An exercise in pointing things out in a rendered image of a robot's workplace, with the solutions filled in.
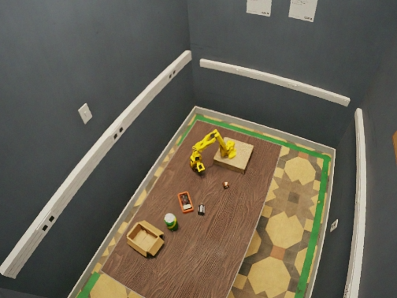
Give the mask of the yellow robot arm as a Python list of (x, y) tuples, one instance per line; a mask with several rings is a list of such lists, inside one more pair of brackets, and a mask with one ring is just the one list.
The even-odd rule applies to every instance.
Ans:
[[(231, 159), (231, 158), (234, 158), (236, 156), (236, 149), (233, 147), (234, 143), (231, 142), (231, 141), (228, 141), (227, 144), (225, 144), (224, 141), (221, 140), (221, 137), (218, 134), (219, 134), (218, 131), (214, 130), (213, 132), (208, 134), (202, 141), (197, 142), (197, 144), (195, 146), (193, 146), (193, 148), (192, 148), (193, 149), (192, 156), (194, 157), (195, 161), (200, 160), (199, 152), (202, 152), (205, 148), (207, 148), (209, 145), (214, 143), (216, 139), (220, 143), (219, 144), (219, 148), (220, 148), (220, 154), (221, 154), (222, 157), (224, 157), (225, 155), (228, 155), (228, 158)], [(211, 137), (212, 140), (208, 141), (210, 137)]]

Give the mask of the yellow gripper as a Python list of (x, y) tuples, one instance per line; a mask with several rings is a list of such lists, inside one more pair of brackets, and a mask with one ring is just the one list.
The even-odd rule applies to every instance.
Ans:
[(201, 156), (200, 154), (199, 154), (199, 158), (200, 158), (199, 161), (195, 161), (193, 156), (190, 157), (190, 160), (191, 160), (191, 167), (193, 168), (194, 164), (197, 163), (196, 166), (197, 166), (197, 168), (198, 168), (198, 171), (201, 171), (201, 170), (204, 170), (205, 168), (204, 168), (203, 164), (200, 163), (200, 162), (202, 161), (202, 156)]

